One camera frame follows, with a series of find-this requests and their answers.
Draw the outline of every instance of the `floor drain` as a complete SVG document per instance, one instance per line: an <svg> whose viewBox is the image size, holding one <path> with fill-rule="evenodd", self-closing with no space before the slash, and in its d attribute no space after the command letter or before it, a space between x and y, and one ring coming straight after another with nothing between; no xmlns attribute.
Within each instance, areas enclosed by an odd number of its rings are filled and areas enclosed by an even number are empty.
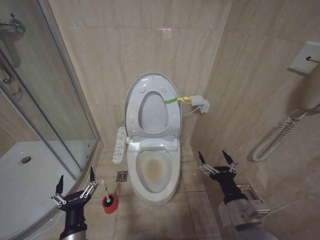
<svg viewBox="0 0 320 240"><path fill-rule="evenodd" d="M126 182L128 171L118 171L116 175L116 182Z"/></svg>
<svg viewBox="0 0 320 240"><path fill-rule="evenodd" d="M24 158L21 159L21 162L23 164L26 164L27 162L29 162L31 160L31 157L30 156L25 156Z"/></svg>

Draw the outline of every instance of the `toilet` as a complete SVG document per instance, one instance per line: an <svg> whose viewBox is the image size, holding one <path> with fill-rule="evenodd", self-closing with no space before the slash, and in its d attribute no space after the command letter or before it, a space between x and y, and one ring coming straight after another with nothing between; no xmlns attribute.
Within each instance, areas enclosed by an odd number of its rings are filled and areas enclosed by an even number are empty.
<svg viewBox="0 0 320 240"><path fill-rule="evenodd" d="M180 177L181 104L174 84L149 72L130 86L124 103L126 159L132 188L146 204L166 204Z"/></svg>

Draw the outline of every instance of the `yellow strap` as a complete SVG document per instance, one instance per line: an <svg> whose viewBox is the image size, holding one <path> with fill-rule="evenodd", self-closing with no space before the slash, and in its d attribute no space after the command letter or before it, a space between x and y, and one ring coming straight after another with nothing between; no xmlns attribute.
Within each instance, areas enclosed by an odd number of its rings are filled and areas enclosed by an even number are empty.
<svg viewBox="0 0 320 240"><path fill-rule="evenodd" d="M176 100L184 102L185 104L192 104L192 98L189 96L177 97Z"/></svg>

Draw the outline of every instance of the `coiled phone cord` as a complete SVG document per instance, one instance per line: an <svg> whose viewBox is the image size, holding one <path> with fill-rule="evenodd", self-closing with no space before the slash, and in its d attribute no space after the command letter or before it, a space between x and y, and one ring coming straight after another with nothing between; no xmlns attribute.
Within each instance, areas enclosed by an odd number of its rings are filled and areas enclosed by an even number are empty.
<svg viewBox="0 0 320 240"><path fill-rule="evenodd" d="M291 118L300 109L292 112L285 120L283 120L279 126L277 126L263 141L258 145L252 153L252 158L256 162L261 162L265 160L287 137L287 135L298 125L299 121L308 113L305 111L298 117ZM270 144L263 152L262 149L267 146L272 140L273 143Z"/></svg>

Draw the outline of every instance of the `red toilet brush holder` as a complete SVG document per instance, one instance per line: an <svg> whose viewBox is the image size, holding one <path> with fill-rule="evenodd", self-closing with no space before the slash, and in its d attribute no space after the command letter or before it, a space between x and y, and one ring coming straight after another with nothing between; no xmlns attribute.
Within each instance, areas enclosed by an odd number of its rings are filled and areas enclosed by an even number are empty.
<svg viewBox="0 0 320 240"><path fill-rule="evenodd" d="M107 201L107 196L102 199L102 207L106 214L112 214L118 208L118 200L115 194L108 194L110 201Z"/></svg>

